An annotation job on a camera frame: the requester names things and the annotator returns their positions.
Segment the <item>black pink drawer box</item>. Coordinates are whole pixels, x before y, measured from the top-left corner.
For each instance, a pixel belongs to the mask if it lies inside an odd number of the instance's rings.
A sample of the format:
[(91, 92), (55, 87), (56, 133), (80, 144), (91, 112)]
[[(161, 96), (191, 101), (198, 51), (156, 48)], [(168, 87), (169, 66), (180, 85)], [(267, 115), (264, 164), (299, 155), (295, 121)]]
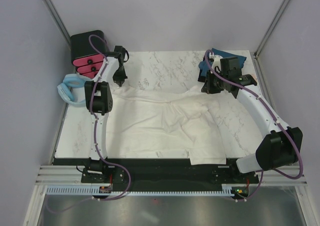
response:
[(102, 67), (104, 57), (92, 48), (91, 43), (101, 53), (106, 53), (109, 49), (105, 40), (105, 35), (100, 30), (72, 35), (71, 41), (71, 63), (76, 71), (85, 77), (93, 79)]

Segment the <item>white t shirt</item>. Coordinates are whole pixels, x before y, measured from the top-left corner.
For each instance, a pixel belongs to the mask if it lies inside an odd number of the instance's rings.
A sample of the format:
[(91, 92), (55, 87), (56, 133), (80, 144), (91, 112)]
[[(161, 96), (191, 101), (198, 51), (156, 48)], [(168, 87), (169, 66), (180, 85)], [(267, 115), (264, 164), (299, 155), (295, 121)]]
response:
[(109, 158), (188, 158), (192, 165), (225, 164), (217, 100), (198, 91), (182, 94), (112, 89), (106, 126)]

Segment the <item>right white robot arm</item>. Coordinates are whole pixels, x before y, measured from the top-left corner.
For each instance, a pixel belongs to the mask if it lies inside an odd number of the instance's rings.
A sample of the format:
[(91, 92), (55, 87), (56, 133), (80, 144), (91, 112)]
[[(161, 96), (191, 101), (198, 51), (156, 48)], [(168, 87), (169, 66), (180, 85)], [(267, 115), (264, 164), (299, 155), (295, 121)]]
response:
[(255, 153), (236, 160), (236, 166), (229, 170), (230, 179), (239, 183), (249, 172), (269, 170), (290, 179), (301, 178), (304, 171), (300, 154), (302, 131), (290, 127), (276, 114), (260, 93), (253, 76), (242, 74), (237, 57), (219, 58), (208, 50), (203, 62), (207, 71), (202, 92), (231, 93), (249, 112), (263, 137)]

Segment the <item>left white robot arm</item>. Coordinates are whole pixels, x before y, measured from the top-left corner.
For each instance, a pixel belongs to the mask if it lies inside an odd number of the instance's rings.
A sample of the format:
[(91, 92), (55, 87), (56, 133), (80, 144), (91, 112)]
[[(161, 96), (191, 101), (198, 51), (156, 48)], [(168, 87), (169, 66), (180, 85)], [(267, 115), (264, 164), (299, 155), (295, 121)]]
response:
[(85, 104), (92, 120), (92, 144), (85, 172), (92, 171), (92, 176), (98, 182), (109, 179), (108, 168), (118, 167), (125, 172), (128, 170), (117, 163), (107, 161), (106, 130), (109, 113), (113, 108), (113, 98), (110, 83), (122, 86), (128, 78), (125, 72), (125, 57), (129, 57), (122, 46), (115, 46), (114, 51), (103, 54), (102, 66), (96, 76), (84, 84)]

